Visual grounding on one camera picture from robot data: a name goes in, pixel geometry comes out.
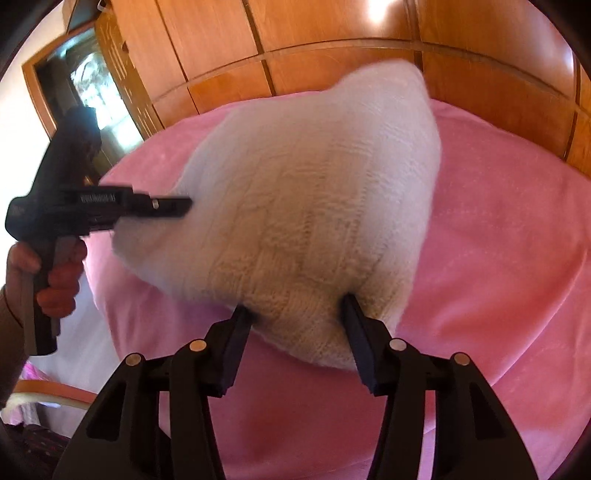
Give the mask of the person's left forearm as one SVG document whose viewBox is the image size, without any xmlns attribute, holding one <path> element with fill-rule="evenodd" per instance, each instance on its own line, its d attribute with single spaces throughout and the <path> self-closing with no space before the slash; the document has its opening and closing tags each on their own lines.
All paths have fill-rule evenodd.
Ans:
<svg viewBox="0 0 591 480">
<path fill-rule="evenodd" d="M 24 352 L 23 328 L 9 309 L 1 290 L 0 318 L 0 404 L 4 409 L 28 357 Z"/>
</svg>

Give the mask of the person's left hand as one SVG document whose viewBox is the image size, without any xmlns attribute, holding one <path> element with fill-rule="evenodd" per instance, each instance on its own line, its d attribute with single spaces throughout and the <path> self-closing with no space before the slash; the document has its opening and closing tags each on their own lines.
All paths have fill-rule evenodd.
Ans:
<svg viewBox="0 0 591 480">
<path fill-rule="evenodd" d="M 48 286 L 36 297 L 43 313 L 51 318 L 65 318 L 75 310 L 86 256 L 86 244 L 77 240 L 68 260 L 50 271 Z M 18 321 L 21 321 L 22 278 L 25 274 L 37 274 L 40 267 L 39 256 L 26 243 L 18 242 L 9 250 L 4 292 L 7 307 Z"/>
</svg>

